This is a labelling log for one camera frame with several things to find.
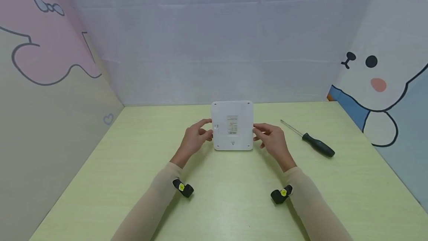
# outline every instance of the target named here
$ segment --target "forearm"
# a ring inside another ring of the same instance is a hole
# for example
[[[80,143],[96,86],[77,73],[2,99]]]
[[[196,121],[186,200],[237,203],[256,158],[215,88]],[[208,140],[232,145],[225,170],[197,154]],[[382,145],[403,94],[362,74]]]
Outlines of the forearm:
[[[351,236],[324,201],[313,181],[299,167],[284,173],[292,185],[290,199],[311,241],[349,241]]]
[[[154,234],[166,207],[176,192],[172,181],[182,169],[169,162],[153,179],[152,184],[141,196],[119,226],[112,241],[145,241]]]

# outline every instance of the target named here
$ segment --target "metal shaft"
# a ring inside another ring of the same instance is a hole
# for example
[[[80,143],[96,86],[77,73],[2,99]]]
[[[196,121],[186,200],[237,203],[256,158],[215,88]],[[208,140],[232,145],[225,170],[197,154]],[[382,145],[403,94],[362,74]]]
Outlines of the metal shaft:
[[[281,123],[283,123],[284,125],[288,126],[289,128],[291,128],[293,131],[295,131],[297,134],[300,134],[300,136],[303,136],[303,134],[298,131],[297,129],[293,128],[292,126],[290,126],[289,124],[285,123],[284,120],[281,119]]]

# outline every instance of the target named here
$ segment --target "product label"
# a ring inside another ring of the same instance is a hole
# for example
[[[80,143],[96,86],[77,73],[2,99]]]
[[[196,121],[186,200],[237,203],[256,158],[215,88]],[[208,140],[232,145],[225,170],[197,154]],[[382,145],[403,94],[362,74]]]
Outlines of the product label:
[[[238,116],[237,115],[227,116],[227,131],[229,135],[238,134]]]

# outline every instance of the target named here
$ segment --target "table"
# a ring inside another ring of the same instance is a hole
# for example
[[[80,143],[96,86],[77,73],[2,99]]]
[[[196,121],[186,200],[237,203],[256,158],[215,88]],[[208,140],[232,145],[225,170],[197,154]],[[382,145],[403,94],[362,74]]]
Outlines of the table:
[[[186,127],[209,116],[208,105],[126,107],[31,241],[110,240]],[[336,155],[316,153],[280,119],[323,140]],[[428,240],[428,215],[338,103],[257,104],[254,121],[282,127],[296,163],[354,240]],[[281,170],[258,144],[252,151],[214,151],[205,144],[181,177],[194,195],[175,195],[154,240],[309,240],[289,200],[271,201],[271,191],[282,185]]]

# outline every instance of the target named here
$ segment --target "screwdriver handle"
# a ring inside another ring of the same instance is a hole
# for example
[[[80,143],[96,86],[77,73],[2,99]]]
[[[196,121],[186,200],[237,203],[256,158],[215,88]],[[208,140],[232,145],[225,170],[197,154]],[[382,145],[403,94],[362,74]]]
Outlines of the screwdriver handle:
[[[312,148],[314,148],[316,151],[323,154],[324,156],[333,157],[335,154],[333,149],[328,147],[326,143],[323,143],[321,142],[321,140],[310,137],[309,134],[307,133],[303,134],[302,140],[309,143],[312,146]]]

